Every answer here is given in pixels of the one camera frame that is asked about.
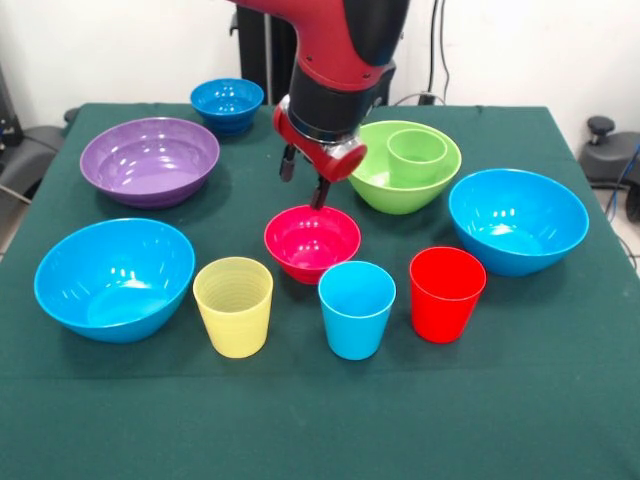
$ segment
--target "bowl rim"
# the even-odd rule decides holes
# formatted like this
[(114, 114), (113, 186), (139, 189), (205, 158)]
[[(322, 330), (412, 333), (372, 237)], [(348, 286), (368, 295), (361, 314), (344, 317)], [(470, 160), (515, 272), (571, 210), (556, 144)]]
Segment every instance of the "bowl rim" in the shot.
[[(128, 223), (128, 222), (143, 223), (143, 224), (146, 223), (146, 224), (152, 224), (152, 225), (156, 225), (156, 226), (165, 227), (165, 228), (168, 228), (169, 230), (172, 230), (173, 232), (177, 233), (178, 237), (181, 238), (182, 240), (184, 240), (185, 245), (188, 247), (188, 253), (190, 254), (189, 255), (189, 261), (191, 263), (190, 273), (188, 275), (188, 278), (184, 282), (184, 285), (164, 305), (162, 305), (160, 307), (157, 307), (151, 313), (147, 313), (144, 316), (136, 317), (135, 319), (127, 321), (127, 322), (118, 322), (118, 323), (112, 323), (112, 324), (109, 324), (109, 325), (92, 326), (92, 325), (86, 325), (86, 324), (77, 323), (77, 322), (71, 322), (69, 320), (63, 319), (60, 316), (54, 314), (49, 309), (49, 307), (45, 304), (45, 302), (42, 301), (42, 292), (38, 288), (39, 283), (40, 283), (40, 276), (42, 274), (42, 269), (44, 268), (45, 263), (53, 255), (53, 253), (58, 248), (60, 248), (62, 245), (64, 245), (66, 242), (70, 241), (71, 238), (76, 237), (78, 235), (81, 235), (83, 233), (86, 233), (89, 230), (94, 230), (96, 228), (101, 228), (101, 227), (104, 227), (107, 224)], [(51, 247), (49, 249), (49, 251), (46, 253), (46, 255), (44, 257), (42, 257), (42, 260), (40, 260), (40, 263), (38, 264), (38, 268), (36, 269), (36, 274), (35, 274), (34, 280), (33, 280), (33, 291), (34, 291), (34, 294), (36, 296), (36, 300), (38, 301), (38, 304), (40, 305), (40, 308), (42, 308), (50, 317), (53, 317), (54, 319), (56, 319), (61, 324), (68, 325), (68, 326), (71, 326), (71, 327), (82, 328), (82, 329), (102, 330), (102, 329), (108, 329), (108, 328), (114, 328), (114, 327), (121, 327), (123, 325), (132, 325), (132, 324), (141, 322), (141, 321), (145, 320), (146, 318), (148, 318), (148, 317), (150, 317), (152, 315), (155, 315), (160, 310), (166, 308), (167, 305), (170, 305), (171, 303), (173, 303), (176, 300), (178, 300), (182, 295), (184, 295), (184, 293), (186, 292), (186, 289), (189, 287), (189, 284), (191, 283), (191, 279), (193, 278), (193, 274), (195, 273), (195, 268), (196, 268), (196, 254), (195, 254), (195, 250), (193, 248), (193, 244), (191, 243), (191, 241), (187, 238), (187, 236), (184, 233), (182, 233), (180, 230), (178, 230), (174, 226), (169, 225), (168, 223), (165, 223), (165, 222), (160, 222), (158, 220), (152, 220), (150, 218), (142, 218), (142, 217), (114, 218), (114, 219), (110, 219), (110, 220), (104, 220), (104, 221), (101, 221), (101, 222), (93, 223), (91, 225), (87, 225), (87, 226), (85, 226), (83, 228), (75, 230), (72, 233), (70, 233), (69, 235), (67, 235), (66, 237), (64, 237), (62, 240), (58, 241), (53, 247)]]
[[(285, 215), (285, 214), (287, 214), (289, 212), (292, 212), (294, 210), (300, 210), (300, 209), (303, 209), (303, 208), (311, 208), (311, 207), (309, 205), (297, 205), (295, 207), (291, 207), (291, 208), (287, 208), (286, 210), (282, 210), (280, 213), (275, 215), (271, 220), (269, 220), (269, 222), (267, 223), (267, 226), (264, 229), (263, 241), (264, 241), (265, 247), (267, 248), (267, 251), (269, 252), (269, 254), (278, 263), (280, 263), (281, 265), (284, 265), (286, 267), (293, 268), (293, 269), (296, 269), (296, 270), (304, 270), (305, 272), (314, 272), (314, 273), (324, 272), (325, 270), (327, 270), (328, 268), (331, 268), (332, 266), (334, 266), (336, 264), (329, 265), (327, 267), (302, 268), (302, 267), (299, 267), (298, 265), (294, 265), (294, 264), (284, 260), (280, 255), (276, 255), (275, 252), (269, 247), (269, 242), (267, 242), (267, 233), (269, 232), (270, 227), (272, 226), (273, 222), (275, 222), (276, 219), (278, 219), (279, 217), (281, 217), (281, 216), (283, 216), (283, 215)], [(353, 252), (349, 253), (347, 258), (345, 258), (344, 260), (340, 260), (338, 262), (338, 264), (350, 261), (353, 257), (355, 257), (356, 253), (358, 253), (358, 250), (360, 249), (360, 246), (362, 244), (362, 232), (360, 231), (360, 227), (358, 226), (356, 221), (353, 218), (351, 218), (351, 216), (347, 215), (342, 210), (339, 210), (339, 209), (333, 208), (333, 207), (327, 207), (327, 206), (324, 206), (322, 208), (323, 209), (326, 208), (327, 210), (331, 210), (333, 212), (338, 213), (339, 215), (342, 215), (355, 228), (355, 232), (357, 233), (358, 241), (356, 242), (356, 244), (355, 244), (355, 246), (353, 248)]]
[[(87, 172), (85, 171), (85, 164), (86, 164), (86, 157), (87, 157), (87, 152), (89, 151), (89, 148), (93, 146), (94, 143), (96, 143), (98, 140), (100, 140), (102, 137), (104, 137), (105, 135), (107, 135), (108, 133), (113, 132), (114, 130), (118, 129), (118, 128), (122, 128), (122, 127), (126, 127), (127, 125), (134, 125), (134, 124), (138, 124), (138, 123), (144, 123), (146, 121), (150, 121), (150, 120), (155, 120), (155, 121), (171, 121), (171, 122), (177, 122), (177, 123), (181, 123), (184, 125), (188, 125), (190, 128), (195, 128), (200, 130), (201, 132), (205, 133), (207, 136), (209, 136), (211, 139), (213, 139), (213, 142), (215, 143), (216, 147), (217, 147), (217, 154), (215, 155), (215, 158), (213, 159), (213, 161), (211, 162), (211, 164), (207, 167), (206, 171), (204, 173), (202, 173), (202, 175), (198, 176), (198, 178), (196, 178), (195, 180), (191, 180), (187, 183), (183, 183), (182, 185), (179, 185), (175, 188), (172, 188), (171, 190), (161, 190), (159, 192), (151, 192), (151, 193), (135, 193), (135, 192), (120, 192), (118, 190), (109, 190), (108, 188), (103, 187), (102, 185), (99, 185), (97, 182), (95, 182), (91, 176), (89, 176), (87, 174)], [(120, 197), (127, 197), (127, 198), (153, 198), (156, 196), (164, 196), (164, 195), (168, 195), (170, 193), (173, 192), (177, 192), (178, 190), (182, 190), (183, 188), (189, 187), (191, 185), (195, 185), (198, 182), (202, 181), (203, 178), (206, 178), (211, 171), (213, 170), (213, 168), (218, 164), (218, 161), (220, 160), (220, 142), (218, 141), (218, 139), (216, 138), (216, 136), (210, 132), (208, 129), (206, 129), (205, 127), (203, 127), (202, 125), (200, 125), (199, 123), (196, 122), (192, 122), (191, 120), (185, 120), (184, 118), (176, 118), (176, 117), (167, 117), (167, 116), (161, 116), (161, 117), (143, 117), (143, 118), (137, 118), (134, 120), (128, 120), (126, 122), (122, 122), (122, 123), (118, 123), (117, 125), (114, 125), (104, 131), (102, 131), (101, 133), (99, 133), (98, 135), (96, 135), (95, 137), (93, 137), (91, 139), (91, 141), (87, 144), (86, 147), (84, 147), (84, 149), (82, 150), (82, 153), (80, 154), (80, 172), (82, 173), (82, 176), (84, 177), (84, 179), (89, 182), (91, 185), (93, 185), (95, 188), (97, 188), (98, 190), (100, 190), (101, 192), (107, 194), (107, 195), (118, 195)]]
[(433, 188), (438, 188), (438, 187), (441, 187), (443, 185), (447, 185), (449, 182), (451, 182), (453, 177), (455, 177), (458, 174), (458, 172), (460, 171), (460, 168), (462, 167), (462, 152), (460, 151), (460, 147), (458, 146), (458, 144), (456, 142), (454, 142), (453, 139), (451, 137), (449, 137), (447, 134), (445, 134), (444, 132), (441, 132), (437, 128), (433, 128), (433, 127), (430, 127), (428, 125), (423, 125), (423, 124), (417, 123), (417, 122), (409, 122), (409, 121), (406, 121), (406, 120), (383, 120), (383, 121), (380, 121), (380, 122), (373, 122), (373, 123), (368, 123), (366, 125), (362, 125), (362, 127), (360, 127), (360, 128), (362, 129), (362, 128), (367, 128), (367, 127), (371, 127), (371, 126), (374, 126), (374, 125), (382, 125), (382, 124), (386, 124), (386, 123), (398, 123), (398, 122), (404, 123), (404, 124), (407, 124), (407, 125), (408, 124), (415, 125), (415, 128), (407, 127), (407, 128), (405, 128), (403, 130), (414, 130), (414, 129), (415, 130), (426, 130), (426, 131), (430, 131), (431, 133), (435, 133), (438, 136), (445, 136), (448, 140), (450, 140), (451, 144), (453, 145), (453, 147), (455, 148), (455, 151), (457, 153), (457, 156), (456, 156), (457, 165), (456, 165), (456, 168), (453, 171), (453, 173), (451, 173), (451, 175), (447, 176), (446, 178), (444, 178), (443, 180), (440, 180), (437, 183), (433, 183), (431, 185), (427, 185), (427, 186), (424, 186), (424, 187), (413, 187), (413, 188), (383, 187), (383, 186), (380, 186), (380, 185), (376, 185), (374, 183), (370, 183), (370, 182), (368, 182), (367, 180), (363, 179), (362, 177), (360, 177), (357, 174), (358, 169), (356, 169), (351, 175), (349, 175), (349, 178), (350, 179), (351, 178), (355, 178), (355, 179), (361, 181), (362, 183), (364, 183), (365, 185), (368, 185), (368, 186), (373, 187), (373, 188), (378, 189), (378, 190), (383, 190), (383, 191), (388, 191), (388, 192), (420, 192), (420, 191), (423, 191), (423, 190), (431, 190)]
[[(393, 287), (393, 294), (391, 295), (391, 300), (389, 300), (389, 302), (385, 305), (384, 308), (381, 308), (379, 311), (377, 311), (375, 313), (372, 313), (370, 315), (348, 315), (346, 313), (339, 312), (338, 310), (333, 308), (331, 305), (329, 305), (329, 303), (325, 300), (324, 295), (322, 294), (323, 282), (326, 280), (326, 278), (327, 278), (327, 276), (329, 275), (330, 272), (332, 272), (334, 269), (344, 268), (344, 267), (348, 267), (349, 265), (354, 265), (354, 264), (366, 265), (367, 267), (374, 267), (373, 268), (374, 270), (378, 270), (378, 271), (382, 272), (384, 274), (384, 276), (387, 278), (387, 280), (391, 281), (391, 285)], [(391, 276), (391, 274), (389, 272), (387, 272), (384, 268), (382, 268), (380, 265), (376, 265), (375, 263), (367, 262), (367, 261), (364, 261), (364, 260), (346, 260), (344, 262), (336, 263), (335, 265), (332, 265), (331, 267), (329, 267), (327, 269), (327, 271), (322, 274), (322, 276), (320, 277), (320, 281), (318, 282), (318, 296), (320, 297), (320, 301), (322, 302), (322, 304), (325, 307), (327, 307), (329, 310), (331, 310), (333, 313), (336, 313), (336, 314), (340, 315), (341, 317), (353, 318), (353, 319), (356, 319), (356, 320), (367, 320), (368, 318), (377, 317), (378, 315), (380, 315), (381, 313), (385, 312), (386, 310), (389, 310), (390, 308), (393, 307), (393, 304), (396, 301), (397, 294), (398, 294), (398, 288), (397, 288), (396, 282), (393, 279), (393, 277)]]
[[(510, 172), (510, 173), (516, 173), (518, 175), (528, 175), (528, 176), (532, 176), (532, 177), (537, 177), (541, 180), (544, 180), (548, 183), (553, 184), (555, 187), (560, 188), (560, 190), (563, 190), (564, 192), (569, 194), (569, 197), (573, 199), (574, 203), (578, 206), (578, 209), (580, 210), (580, 212), (582, 213), (584, 220), (585, 220), (585, 224), (584, 224), (584, 229), (583, 231), (580, 233), (580, 235), (578, 235), (577, 240), (575, 240), (574, 242), (571, 243), (571, 245), (569, 245), (568, 247), (565, 248), (561, 248), (561, 249), (557, 249), (551, 252), (545, 252), (545, 253), (540, 253), (540, 254), (531, 254), (531, 253), (522, 253), (522, 252), (518, 252), (518, 251), (514, 251), (514, 250), (508, 250), (508, 249), (504, 249), (504, 248), (498, 248), (495, 247), (493, 245), (488, 245), (484, 242), (482, 242), (481, 240), (479, 240), (475, 235), (473, 235), (472, 233), (469, 233), (460, 223), (460, 221), (458, 220), (458, 218), (456, 217), (453, 207), (452, 207), (452, 199), (453, 196), (455, 194), (455, 192), (458, 189), (458, 186), (462, 185), (465, 181), (476, 177), (476, 176), (482, 176), (482, 175), (486, 175), (486, 174), (492, 174), (492, 173), (496, 173), (496, 172)], [(493, 250), (496, 250), (498, 252), (503, 252), (503, 253), (508, 253), (510, 255), (517, 255), (520, 257), (535, 257), (535, 258), (544, 258), (544, 257), (552, 257), (555, 255), (559, 255), (559, 254), (563, 254), (563, 253), (567, 253), (570, 252), (571, 250), (573, 250), (574, 248), (576, 248), (578, 245), (580, 245), (582, 243), (582, 241), (585, 239), (585, 237), (587, 236), (587, 233), (589, 233), (589, 228), (591, 225), (591, 220), (589, 219), (589, 212), (587, 212), (587, 208), (584, 206), (584, 203), (582, 203), (582, 200), (580, 200), (580, 198), (568, 187), (565, 187), (563, 184), (561, 184), (560, 182), (554, 180), (553, 178), (547, 177), (546, 175), (542, 175), (540, 173), (536, 173), (536, 172), (532, 172), (529, 170), (522, 170), (519, 168), (487, 168), (487, 169), (483, 169), (483, 170), (478, 170), (476, 172), (470, 173), (469, 175), (461, 178), (451, 189), (451, 192), (449, 193), (449, 201), (448, 201), (448, 206), (449, 206), (449, 215), (451, 216), (451, 218), (453, 219), (454, 223), (458, 226), (458, 228), (460, 228), (465, 234), (469, 235), (471, 238), (473, 238), (474, 240), (482, 243), (482, 245), (489, 247)]]
[[(239, 112), (233, 112), (233, 113), (219, 113), (219, 112), (210, 112), (207, 110), (203, 110), (202, 108), (198, 107), (195, 102), (193, 101), (194, 95), (196, 94), (196, 91), (199, 90), (202, 87), (205, 87), (207, 85), (212, 85), (214, 83), (218, 83), (218, 82), (239, 82), (239, 83), (245, 83), (247, 85), (251, 85), (257, 92), (260, 92), (259, 95), (259, 99), (258, 101), (252, 105), (249, 108), (245, 108), (244, 110), (240, 110)], [(191, 95), (189, 95), (189, 102), (191, 103), (191, 106), (201, 115), (203, 116), (209, 116), (209, 117), (220, 117), (220, 118), (224, 118), (224, 117), (234, 117), (237, 115), (243, 115), (249, 112), (252, 112), (253, 110), (256, 110), (258, 108), (260, 108), (260, 105), (262, 105), (262, 102), (264, 101), (264, 90), (262, 89), (262, 87), (260, 85), (258, 85), (255, 82), (252, 82), (251, 80), (248, 80), (246, 78), (233, 78), (233, 77), (223, 77), (223, 78), (214, 78), (213, 80), (207, 80), (206, 82), (201, 83), (200, 85), (197, 85), (193, 90), (191, 90)]]

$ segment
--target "light blue cup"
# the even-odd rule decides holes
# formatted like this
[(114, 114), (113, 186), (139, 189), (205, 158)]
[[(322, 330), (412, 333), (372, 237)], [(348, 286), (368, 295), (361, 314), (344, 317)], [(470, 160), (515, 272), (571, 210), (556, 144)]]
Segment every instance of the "light blue cup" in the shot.
[(380, 346), (396, 285), (384, 269), (344, 262), (327, 270), (318, 285), (329, 347), (347, 360), (363, 360)]

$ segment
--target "yellow cup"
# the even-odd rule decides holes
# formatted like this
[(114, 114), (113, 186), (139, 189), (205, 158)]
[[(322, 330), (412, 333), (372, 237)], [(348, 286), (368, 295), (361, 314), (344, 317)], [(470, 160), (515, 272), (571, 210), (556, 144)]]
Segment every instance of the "yellow cup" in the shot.
[(216, 260), (193, 282), (193, 295), (213, 348), (245, 358), (267, 340), (273, 277), (260, 262), (244, 257)]

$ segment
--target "white wall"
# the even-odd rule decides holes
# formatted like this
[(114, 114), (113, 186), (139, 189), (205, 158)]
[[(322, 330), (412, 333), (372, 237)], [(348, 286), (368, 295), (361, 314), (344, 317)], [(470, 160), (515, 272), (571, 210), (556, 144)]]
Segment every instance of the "white wall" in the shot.
[[(426, 88), (431, 0), (412, 0), (393, 98)], [(238, 75), (225, 0), (0, 0), (0, 62), (26, 126), (87, 101), (187, 102)], [(547, 105), (577, 151), (592, 114), (640, 129), (638, 0), (448, 0), (449, 103)], [(435, 90), (441, 93), (442, 69)]]
[(239, 75), (224, 0), (0, 0), (0, 63), (21, 122), (84, 102), (185, 102)]
[[(432, 4), (412, 2), (397, 95), (426, 88)], [(448, 101), (548, 106), (574, 152), (593, 114), (640, 130), (639, 19), (638, 0), (448, 0)]]

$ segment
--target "bowl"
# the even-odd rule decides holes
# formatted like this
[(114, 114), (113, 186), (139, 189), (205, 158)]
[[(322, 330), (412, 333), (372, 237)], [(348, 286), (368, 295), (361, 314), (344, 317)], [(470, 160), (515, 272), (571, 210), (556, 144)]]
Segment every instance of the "bowl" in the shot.
[(483, 170), (460, 180), (449, 211), (464, 247), (496, 275), (543, 270), (579, 245), (589, 230), (582, 202), (533, 172)]
[(206, 128), (152, 117), (116, 125), (80, 157), (84, 178), (112, 199), (143, 209), (178, 205), (207, 180), (220, 146)]
[(34, 290), (64, 327), (97, 341), (130, 343), (169, 320), (194, 269), (191, 243), (170, 225), (109, 220), (55, 245), (38, 266)]
[(291, 277), (317, 285), (333, 265), (351, 260), (360, 248), (360, 229), (346, 213), (307, 205), (276, 215), (264, 232), (269, 253)]
[(216, 134), (240, 135), (253, 124), (262, 105), (259, 85), (242, 78), (220, 78), (197, 86), (191, 92), (191, 106)]
[[(421, 186), (405, 187), (394, 182), (389, 173), (389, 138), (401, 130), (418, 129), (437, 134), (447, 145), (447, 153), (438, 161), (438, 174)], [(349, 182), (372, 208), (391, 215), (413, 213), (431, 202), (449, 185), (460, 170), (462, 155), (451, 138), (435, 128), (414, 122), (390, 120), (371, 123), (360, 129), (367, 155), (349, 176)]]

